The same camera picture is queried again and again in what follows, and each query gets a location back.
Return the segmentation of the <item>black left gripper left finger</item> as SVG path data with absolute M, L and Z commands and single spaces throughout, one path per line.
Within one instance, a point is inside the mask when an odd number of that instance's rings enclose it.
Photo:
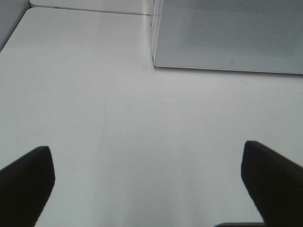
M 26 153 L 0 170 L 0 225 L 33 227 L 55 184 L 53 158 L 48 146 Z

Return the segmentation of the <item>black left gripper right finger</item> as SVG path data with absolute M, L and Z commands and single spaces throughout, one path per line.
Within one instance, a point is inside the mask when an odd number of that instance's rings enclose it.
M 303 225 L 303 168 L 258 141 L 246 141 L 241 178 L 267 227 Z

